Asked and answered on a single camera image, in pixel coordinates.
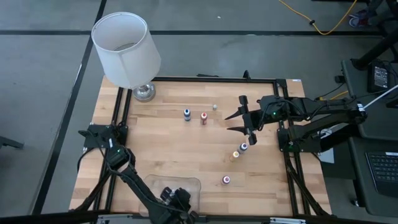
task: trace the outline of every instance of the transparent container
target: transparent container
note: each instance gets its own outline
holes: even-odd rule
[[[200,198],[200,189],[201,184],[200,180],[194,177],[185,178],[185,177],[165,177],[159,175],[148,175],[144,179],[144,183],[148,186],[150,191],[155,195],[155,197],[160,198],[160,194],[162,193],[165,187],[169,187],[172,190],[177,190],[178,188],[183,188],[190,195],[189,204],[191,205],[191,209],[189,213],[195,211],[199,214],[199,198]],[[144,206],[144,204],[139,204],[139,213],[143,217],[148,216],[148,209]]]

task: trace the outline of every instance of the small bottle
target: small bottle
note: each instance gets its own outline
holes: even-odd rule
[[[223,179],[221,180],[221,183],[223,185],[227,185],[231,182],[231,179],[228,176],[224,176]]]
[[[200,115],[200,124],[206,125],[206,123],[207,123],[207,114],[206,113],[202,113]]]
[[[231,162],[234,162],[237,158],[239,157],[239,153],[237,151],[234,151],[232,155],[229,157]]]
[[[191,120],[191,111],[188,109],[184,110],[184,119],[185,121],[190,121]]]
[[[248,149],[248,145],[246,143],[242,143],[238,148],[238,153],[244,154],[244,152]]]

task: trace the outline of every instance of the white lampshade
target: white lampshade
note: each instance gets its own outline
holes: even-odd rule
[[[100,19],[91,31],[106,78],[117,86],[135,89],[159,72],[160,55],[141,17],[115,12]]]

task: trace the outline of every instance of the gray floor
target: gray floor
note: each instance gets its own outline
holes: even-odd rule
[[[91,29],[99,0],[26,3],[4,0],[0,29]],[[350,3],[288,1],[328,30]],[[104,15],[135,12],[152,30],[312,30],[305,19],[278,1],[261,0],[108,0]],[[352,30],[345,21],[338,30]],[[25,142],[25,149],[0,150],[0,217],[29,213],[62,113],[75,81],[88,36],[0,35],[0,135]],[[299,78],[308,97],[337,85],[340,61],[360,57],[377,37],[298,37],[156,35],[162,57],[159,75],[197,73],[258,78]],[[389,52],[384,55],[391,58]],[[44,206],[45,213],[68,209],[76,162],[84,139],[78,135],[91,119],[103,71],[95,50],[85,72],[65,143]],[[349,204],[350,182],[326,179],[332,211],[343,218],[396,223],[368,215]]]

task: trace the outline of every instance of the wooden tabletop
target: wooden tabletop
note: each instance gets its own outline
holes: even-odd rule
[[[203,215],[291,215],[289,188],[283,155],[279,151],[278,124],[267,124],[257,132],[257,144],[249,146],[236,161],[230,155],[247,137],[226,128],[241,126],[242,118],[224,119],[240,106],[238,96],[247,95],[249,109],[259,109],[256,100],[273,95],[271,84],[154,82],[156,97],[148,103],[132,99],[127,125],[126,146],[136,156],[136,169],[142,179],[148,175],[195,177],[201,183],[200,213]],[[287,80],[289,96],[304,96],[300,80]],[[118,88],[104,78],[93,115],[96,124],[109,124]],[[124,97],[119,120],[123,112]],[[192,120],[184,121],[183,110],[190,109]],[[207,125],[200,114],[208,114]],[[305,183],[324,210],[329,200],[319,161],[301,153]],[[94,150],[82,160],[70,208],[79,206],[98,181],[102,156]],[[223,176],[231,183],[222,185]],[[108,192],[104,188],[101,208]],[[299,189],[298,207],[302,212]],[[117,178],[112,202],[114,212],[139,212],[139,201],[131,189]]]

